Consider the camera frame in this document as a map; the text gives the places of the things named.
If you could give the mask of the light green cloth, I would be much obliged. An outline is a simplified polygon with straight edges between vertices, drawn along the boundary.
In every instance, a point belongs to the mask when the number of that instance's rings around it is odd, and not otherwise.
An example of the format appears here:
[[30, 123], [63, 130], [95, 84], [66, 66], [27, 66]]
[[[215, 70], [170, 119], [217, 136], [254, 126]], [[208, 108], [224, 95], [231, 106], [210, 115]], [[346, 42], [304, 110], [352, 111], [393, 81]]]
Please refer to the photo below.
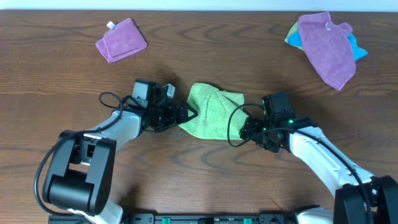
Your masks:
[[248, 115], [234, 111], [244, 104], [242, 93], [233, 93], [206, 83], [192, 85], [187, 103], [198, 111], [198, 116], [179, 127], [200, 139], [239, 140], [239, 131]]

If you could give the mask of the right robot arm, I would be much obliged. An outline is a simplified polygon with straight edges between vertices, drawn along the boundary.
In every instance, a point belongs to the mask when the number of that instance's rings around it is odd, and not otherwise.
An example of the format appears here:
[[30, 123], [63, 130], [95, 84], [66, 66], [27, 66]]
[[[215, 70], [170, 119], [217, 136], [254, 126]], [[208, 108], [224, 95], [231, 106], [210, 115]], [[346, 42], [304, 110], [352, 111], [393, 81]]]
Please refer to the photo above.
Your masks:
[[275, 122], [248, 117], [240, 137], [272, 152], [285, 148], [306, 163], [332, 194], [333, 210], [305, 208], [295, 214], [296, 223], [397, 223], [397, 182], [357, 165], [310, 118]]

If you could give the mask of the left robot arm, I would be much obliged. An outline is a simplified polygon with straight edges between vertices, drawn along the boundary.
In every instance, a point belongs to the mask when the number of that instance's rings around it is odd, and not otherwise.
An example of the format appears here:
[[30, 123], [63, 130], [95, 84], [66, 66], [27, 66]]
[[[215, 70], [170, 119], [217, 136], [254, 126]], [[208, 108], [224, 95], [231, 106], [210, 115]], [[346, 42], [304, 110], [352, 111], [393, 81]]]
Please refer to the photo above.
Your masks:
[[41, 162], [50, 166], [42, 191], [35, 192], [37, 201], [88, 223], [121, 223], [123, 208], [109, 197], [116, 152], [147, 128], [165, 131], [197, 115], [185, 101], [143, 105], [131, 98], [121, 100], [111, 116], [92, 129], [65, 130]]

